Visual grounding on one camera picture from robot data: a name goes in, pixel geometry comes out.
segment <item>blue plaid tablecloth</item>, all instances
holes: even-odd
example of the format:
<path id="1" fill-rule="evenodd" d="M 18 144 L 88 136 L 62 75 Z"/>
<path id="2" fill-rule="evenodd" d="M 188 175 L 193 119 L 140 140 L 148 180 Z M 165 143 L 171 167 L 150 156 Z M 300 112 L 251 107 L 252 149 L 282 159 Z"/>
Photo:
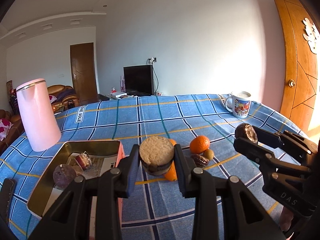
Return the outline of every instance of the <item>blue plaid tablecloth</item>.
<path id="1" fill-rule="evenodd" d="M 89 104 L 81 120 L 78 108 L 57 116 L 62 132 L 60 141 L 43 152 L 34 152 L 25 134 L 20 136 L 0 158 L 0 186 L 5 178 L 14 178 L 17 187 L 12 199 L 10 228 L 19 239 L 27 239 L 38 223 L 26 203 L 41 174 L 61 145 L 70 140 L 119 139 L 129 155 L 133 144 L 159 135 L 174 139 L 186 155 L 189 143 L 198 135 L 210 139 L 215 157 L 205 168 L 221 178 L 238 176 L 277 221 L 282 206 L 262 191 L 263 179 L 257 165 L 233 148 L 235 128 L 241 122 L 276 132 L 289 130 L 305 134 L 290 120 L 260 103 L 252 102 L 249 115 L 237 119 L 218 95 L 183 95 L 127 98 Z M 282 150 L 277 158 L 294 162 Z M 222 214 L 221 199 L 217 201 Z M 153 177 L 140 167 L 132 196 L 124 199 L 122 237 L 124 240 L 191 239 L 195 199 L 184 199 L 177 182 Z M 223 221 L 219 220 L 220 239 Z"/>

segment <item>silver bolt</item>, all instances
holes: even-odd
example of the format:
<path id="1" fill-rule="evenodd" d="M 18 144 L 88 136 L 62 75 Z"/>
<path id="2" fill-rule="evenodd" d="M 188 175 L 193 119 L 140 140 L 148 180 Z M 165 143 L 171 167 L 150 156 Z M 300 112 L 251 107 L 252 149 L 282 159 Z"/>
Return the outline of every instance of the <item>silver bolt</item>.
<path id="1" fill-rule="evenodd" d="M 231 176 L 229 179 L 233 183 L 238 183 L 239 182 L 239 178 L 237 176 Z"/>
<path id="2" fill-rule="evenodd" d="M 194 169 L 193 169 L 193 172 L 194 172 L 195 174 L 202 174 L 202 173 L 203 173 L 203 169 L 197 167 L 197 168 L 194 168 Z"/>
<path id="3" fill-rule="evenodd" d="M 278 179 L 278 177 L 279 177 L 278 173 L 276 173 L 276 172 L 272 173 L 271 176 L 272 176 L 274 179 Z"/>
<path id="4" fill-rule="evenodd" d="M 76 177 L 75 177 L 75 182 L 76 182 L 76 183 L 81 183 L 83 180 L 84 180 L 84 177 L 83 177 L 83 176 L 80 176 L 80 175 L 79 175 L 79 176 L 76 176 Z"/>
<path id="5" fill-rule="evenodd" d="M 119 173 L 120 173 L 120 170 L 119 170 L 118 168 L 112 168 L 112 169 L 110 170 L 110 172 L 111 172 L 112 174 L 116 175 L 116 174 L 119 174 Z"/>

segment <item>pink thermos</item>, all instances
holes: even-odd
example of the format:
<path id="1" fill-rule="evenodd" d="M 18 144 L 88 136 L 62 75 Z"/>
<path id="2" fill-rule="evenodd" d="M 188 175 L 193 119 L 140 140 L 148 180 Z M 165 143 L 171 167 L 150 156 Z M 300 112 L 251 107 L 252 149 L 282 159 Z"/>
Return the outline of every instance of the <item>pink thermos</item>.
<path id="1" fill-rule="evenodd" d="M 61 132 L 50 104 L 47 84 L 38 78 L 17 87 L 19 111 L 30 145 L 41 152 L 55 145 Z"/>

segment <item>brown wooden door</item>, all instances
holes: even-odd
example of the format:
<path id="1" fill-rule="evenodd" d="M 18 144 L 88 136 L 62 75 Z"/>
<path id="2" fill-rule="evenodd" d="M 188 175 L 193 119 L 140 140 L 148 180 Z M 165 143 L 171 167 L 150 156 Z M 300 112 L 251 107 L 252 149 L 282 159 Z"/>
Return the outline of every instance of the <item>brown wooden door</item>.
<path id="1" fill-rule="evenodd" d="M 311 17 L 299 0 L 275 0 L 284 34 L 285 81 L 280 113 L 308 131 L 316 100 L 317 57 L 312 53 L 303 20 Z"/>
<path id="2" fill-rule="evenodd" d="M 79 97 L 80 104 L 96 102 L 98 93 L 94 71 L 93 43 L 71 45 L 70 58 L 73 87 Z"/>

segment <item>television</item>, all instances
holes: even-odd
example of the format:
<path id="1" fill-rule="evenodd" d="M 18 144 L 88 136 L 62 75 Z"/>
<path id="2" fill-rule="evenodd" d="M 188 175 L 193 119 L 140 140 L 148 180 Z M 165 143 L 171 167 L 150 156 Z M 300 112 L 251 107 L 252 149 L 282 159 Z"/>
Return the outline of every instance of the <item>television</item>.
<path id="1" fill-rule="evenodd" d="M 124 67 L 125 92 L 133 96 L 151 96 L 155 93 L 151 65 Z"/>

